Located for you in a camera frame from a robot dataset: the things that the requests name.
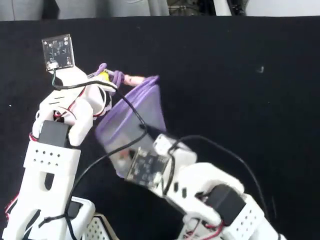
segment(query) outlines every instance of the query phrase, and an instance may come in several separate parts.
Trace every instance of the black tabletop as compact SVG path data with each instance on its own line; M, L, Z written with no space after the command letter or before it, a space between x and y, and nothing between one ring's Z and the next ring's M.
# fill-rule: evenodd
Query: black tabletop
M240 155L261 183L277 231L289 240L318 239L319 26L319 17L0 22L0 206L19 191L28 133L53 90L41 39L70 33L76 65L86 73L107 62L131 75L159 74L168 131L203 135ZM260 203L240 163L204 142L188 144L200 162L240 179ZM78 172L104 154L93 131L81 150ZM109 160L76 196L93 201L121 240L177 237L182 215L117 177Z

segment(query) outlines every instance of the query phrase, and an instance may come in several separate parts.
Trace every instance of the transparent plastic bag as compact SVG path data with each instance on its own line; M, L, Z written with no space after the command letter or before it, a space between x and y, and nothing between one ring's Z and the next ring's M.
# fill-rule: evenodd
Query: transparent plastic bag
M125 97L136 108L147 125L166 131L161 109L160 89L156 85L157 80L158 76L146 78L143 83L132 89ZM121 99L99 123L95 130L95 135L108 153L138 138L143 131L137 116L128 104ZM141 147L144 150L152 151L152 146L153 139L146 135L129 149L110 156L118 176L124 178L128 174L132 163L130 150L136 151Z

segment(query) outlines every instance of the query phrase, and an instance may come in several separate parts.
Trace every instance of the white robotic arm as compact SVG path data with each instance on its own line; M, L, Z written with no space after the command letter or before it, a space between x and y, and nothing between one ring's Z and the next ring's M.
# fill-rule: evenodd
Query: white robotic arm
M256 201L244 193L238 179L210 163L196 163L197 155L182 143L170 156L175 142L162 134L155 140L157 154L175 158L175 170L166 194L161 184L150 190L185 213L178 239L285 240ZM169 161L164 170L162 184L168 183L171 164Z
M42 42L45 55L47 52L50 56L47 70L56 74L64 86L88 82L87 75L74 64L70 36L57 38L61 41L51 38ZM66 58L60 58L66 53L69 53ZM111 86L108 73L113 74L105 70L103 74L91 74L90 77L100 82L107 81ZM143 77L124 76L124 83L131 86L143 80ZM105 107L106 96L102 98L100 88L114 91L112 87L99 84L55 90L40 104L30 133L18 201L10 212L3 239L23 239L29 222L39 210L39 217L30 231L30 239L72 239L67 229L65 209L81 154L76 147L84 140L93 120L108 110ZM179 239L285 240L266 220L255 200L245 194L244 186L238 179L210 163L196 163L197 155L183 143L176 145L175 142L165 135L159 135L153 144L157 156L152 159L147 159L148 153L139 149L126 180L143 183L153 193L185 213ZM151 174L153 160L157 161L157 168L161 170ZM50 189L45 187L47 174L54 175ZM78 240L81 237L83 240L93 239L92 231L99 226L101 231L98 232L104 236L107 236L106 229L112 232L103 216L94 216L95 206L92 202L76 197L72 197L72 202L79 206L70 221ZM46 222L47 217L53 216L58 217Z

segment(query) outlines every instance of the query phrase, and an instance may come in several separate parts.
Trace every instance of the circuit board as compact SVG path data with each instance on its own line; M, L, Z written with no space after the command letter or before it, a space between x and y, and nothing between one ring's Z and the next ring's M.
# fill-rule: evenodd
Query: circuit board
M141 148L135 153L126 180L146 188L156 188L169 158L152 154Z
M46 70L71 68L75 64L70 34L42 40Z

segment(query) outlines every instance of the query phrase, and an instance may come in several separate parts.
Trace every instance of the black wire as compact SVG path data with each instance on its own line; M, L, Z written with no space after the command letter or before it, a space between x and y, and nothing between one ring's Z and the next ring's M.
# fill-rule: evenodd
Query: black wire
M201 136L201 135L188 135L188 136L184 136L184 137L181 137L180 139L178 139L177 141L175 141L175 143L169 148L168 150L168 154L170 156L172 156L171 154L171 151L177 147L177 145L180 143L180 142L183 142L183 141L187 141L187 140L192 140L192 139L200 139L200 140L203 140L203 141L206 141L207 143L215 146L217 149L229 154L230 156L232 156L233 158L237 159L240 163L242 163L244 165L244 167L247 169L247 171L249 172L249 174L251 175L253 181L254 181L254 184L258 190L258 194L259 194L259 197L260 197L260 200L261 200L261 204L262 204L262 207L263 207L263 210L264 210L264 214L265 214L265 218L269 221L269 214L268 214L268 208L267 208L267 204L266 204L266 201L265 201L265 198L264 198L264 195L263 195L263 192L262 192L262 189L261 189L261 186L254 174L254 172L251 170L251 168L249 167L249 165L241 158L239 157L237 154L235 154L234 152L232 152L231 150L229 149L226 149L225 147L221 146L220 144L216 143L215 141L212 141L204 136ZM170 175L169 175L169 179L168 179L168 183L167 183L167 186L166 186L166 189L170 188L170 185L172 183L172 179L174 177L174 174L175 174L175 169L174 168L171 168L170 170Z
M174 175L175 175L175 168L176 168L176 159L173 156L173 154L171 153L171 148L168 150L168 155L171 157L171 168L170 168L170 174L169 174L169 178L168 178L168 183L165 186L165 189L162 191L163 195L167 195L170 185L174 179Z
M84 176L89 172L90 169L92 169L95 165L97 165L98 163L100 163L103 159L110 157L111 155L120 152L124 149L129 148L130 146L132 146L133 144L139 142L141 139L143 139L147 133L148 133L148 129L147 129L147 124L145 123L145 121L143 120L143 118L140 116L140 114L137 112L137 110L135 109L135 107L131 104L131 102L122 94L119 92L118 88L114 87L113 85L107 83L107 82L101 82L101 81L88 81L85 83L80 83L80 84L76 84L76 85L71 85L71 86L62 86L62 85L56 85L56 70L54 70L53 75L52 75L52 86L56 89L56 90L68 90L68 89L76 89L76 88L81 88L81 87L85 87L88 85L92 85L92 84L99 84L99 85L103 85L103 86L108 86L111 87L115 90L115 92L128 104L128 106L131 108L132 112L136 115L136 117L139 119L139 121L141 122L141 124L143 125L144 131L142 133L141 136L137 137L135 140L129 142L128 144L125 144L121 147L118 147L117 149L103 155L102 157L98 158L96 161L94 161L93 163L91 163L84 171L83 173L77 178L77 180L74 182L73 187L70 191L69 197L67 199L66 205L65 205L65 209L64 209L64 214L63 216L65 217L66 220L66 224L69 228L70 231L70 235L71 238L73 240L77 240L77 238L75 237L74 231L73 231L73 227L70 221L70 217L68 216L68 210L71 204L71 199L72 199L72 195L76 189L76 187L79 185L80 181L84 178ZM52 220L55 220L55 218L57 217L46 217L43 221L45 221L44 223L40 223L40 224L45 224L45 223L49 223Z

